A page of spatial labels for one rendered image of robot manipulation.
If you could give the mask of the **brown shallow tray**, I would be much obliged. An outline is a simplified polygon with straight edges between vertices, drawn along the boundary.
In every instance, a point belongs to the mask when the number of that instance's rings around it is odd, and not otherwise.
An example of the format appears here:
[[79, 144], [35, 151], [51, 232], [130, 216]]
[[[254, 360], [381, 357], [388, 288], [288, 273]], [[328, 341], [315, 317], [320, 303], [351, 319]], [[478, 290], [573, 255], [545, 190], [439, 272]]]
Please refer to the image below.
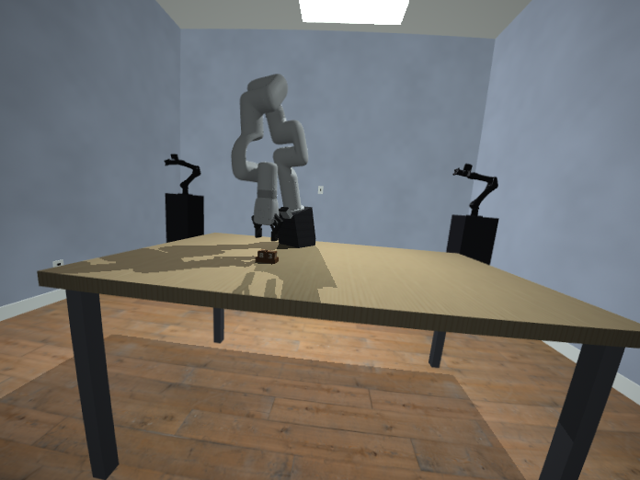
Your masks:
[[279, 257], [276, 257], [275, 259], [256, 257], [256, 262], [276, 264], [278, 261], [279, 261]]

